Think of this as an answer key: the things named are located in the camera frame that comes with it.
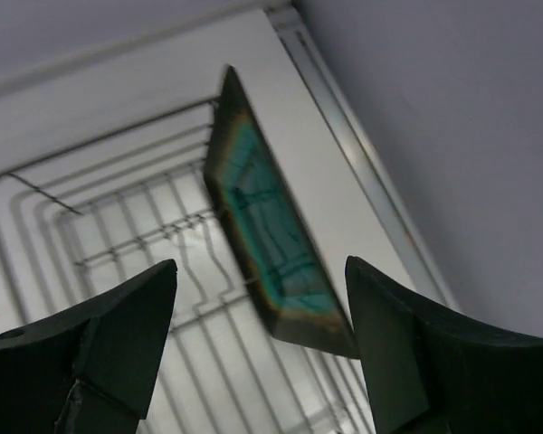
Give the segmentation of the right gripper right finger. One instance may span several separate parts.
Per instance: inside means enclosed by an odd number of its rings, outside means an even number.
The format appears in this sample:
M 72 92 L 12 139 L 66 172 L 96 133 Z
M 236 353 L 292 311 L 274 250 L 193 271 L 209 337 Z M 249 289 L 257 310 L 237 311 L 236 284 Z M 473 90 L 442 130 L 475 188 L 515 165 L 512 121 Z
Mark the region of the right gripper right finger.
M 379 433 L 543 433 L 543 337 L 462 315 L 358 257 L 350 315 Z

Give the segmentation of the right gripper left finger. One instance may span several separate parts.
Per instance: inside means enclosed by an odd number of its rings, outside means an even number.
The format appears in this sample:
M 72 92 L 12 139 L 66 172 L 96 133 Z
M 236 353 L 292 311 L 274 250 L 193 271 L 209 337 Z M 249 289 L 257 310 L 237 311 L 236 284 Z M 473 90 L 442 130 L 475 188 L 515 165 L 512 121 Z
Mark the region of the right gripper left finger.
M 96 297 L 0 334 L 0 433 L 134 433 L 174 310 L 159 262 Z

